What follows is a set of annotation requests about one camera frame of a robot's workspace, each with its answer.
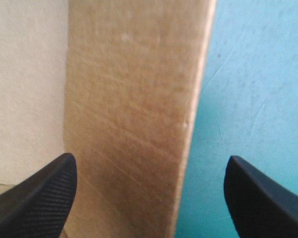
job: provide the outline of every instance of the wall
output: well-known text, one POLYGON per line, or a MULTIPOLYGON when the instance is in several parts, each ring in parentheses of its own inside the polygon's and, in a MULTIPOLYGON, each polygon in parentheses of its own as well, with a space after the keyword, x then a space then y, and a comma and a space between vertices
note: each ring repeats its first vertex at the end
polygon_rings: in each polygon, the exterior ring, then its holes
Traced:
POLYGON ((230 155, 298 194, 298 0, 219 0, 177 238, 236 238, 230 155))
POLYGON ((67 32, 66 0, 0 0, 0 183, 64 151, 67 32))

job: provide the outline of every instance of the black plastic part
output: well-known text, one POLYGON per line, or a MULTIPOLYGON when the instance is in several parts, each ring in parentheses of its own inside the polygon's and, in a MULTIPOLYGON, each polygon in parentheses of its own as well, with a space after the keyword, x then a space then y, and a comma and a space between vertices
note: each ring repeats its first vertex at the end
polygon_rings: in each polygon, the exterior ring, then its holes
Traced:
POLYGON ((76 162, 62 154, 0 195, 0 238, 58 238, 76 193, 76 162))
POLYGON ((298 238, 298 196, 238 156, 231 156, 224 195, 241 238, 298 238))

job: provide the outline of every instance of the floor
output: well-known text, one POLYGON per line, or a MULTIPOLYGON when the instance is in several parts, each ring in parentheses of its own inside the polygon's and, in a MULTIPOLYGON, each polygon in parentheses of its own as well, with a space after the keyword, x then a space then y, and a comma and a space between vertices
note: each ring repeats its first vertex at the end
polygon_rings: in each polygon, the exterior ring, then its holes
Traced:
POLYGON ((298 195, 298 0, 218 0, 176 238, 237 238, 230 155, 298 195))

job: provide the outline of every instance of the white wall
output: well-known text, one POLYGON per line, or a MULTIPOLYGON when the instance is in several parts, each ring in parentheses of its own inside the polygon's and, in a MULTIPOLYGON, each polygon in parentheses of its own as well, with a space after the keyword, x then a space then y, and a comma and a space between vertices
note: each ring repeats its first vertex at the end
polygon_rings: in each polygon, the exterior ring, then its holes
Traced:
POLYGON ((67 0, 0 0, 0 183, 63 153, 67 0))

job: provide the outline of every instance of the corrugated cardboard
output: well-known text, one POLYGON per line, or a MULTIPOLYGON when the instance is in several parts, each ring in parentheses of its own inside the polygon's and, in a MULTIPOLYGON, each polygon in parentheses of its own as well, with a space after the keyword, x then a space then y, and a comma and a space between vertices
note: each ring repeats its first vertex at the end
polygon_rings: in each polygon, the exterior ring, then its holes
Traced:
POLYGON ((214 11, 215 0, 70 1, 69 238, 173 236, 214 11))

